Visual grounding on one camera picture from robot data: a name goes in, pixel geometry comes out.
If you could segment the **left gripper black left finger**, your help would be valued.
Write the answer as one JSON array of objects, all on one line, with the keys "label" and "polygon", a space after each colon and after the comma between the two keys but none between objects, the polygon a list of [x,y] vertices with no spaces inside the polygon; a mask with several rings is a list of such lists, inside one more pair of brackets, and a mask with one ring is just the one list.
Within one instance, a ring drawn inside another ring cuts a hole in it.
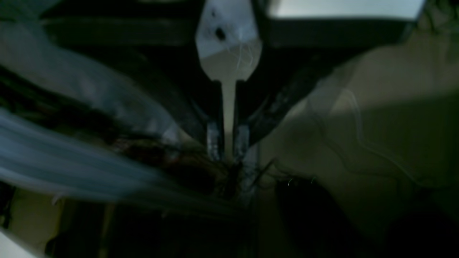
[{"label": "left gripper black left finger", "polygon": [[222,85],[203,71],[195,50],[121,50],[120,70],[159,103],[211,160],[224,157]]}]

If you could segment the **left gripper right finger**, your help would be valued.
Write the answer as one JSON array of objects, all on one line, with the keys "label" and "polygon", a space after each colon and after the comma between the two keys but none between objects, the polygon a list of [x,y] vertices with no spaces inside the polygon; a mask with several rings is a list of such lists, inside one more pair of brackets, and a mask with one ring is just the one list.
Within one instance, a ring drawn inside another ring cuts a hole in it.
[{"label": "left gripper right finger", "polygon": [[242,160],[249,148],[269,135],[290,109],[345,61],[339,48],[263,46],[247,80],[236,83],[233,154]]}]

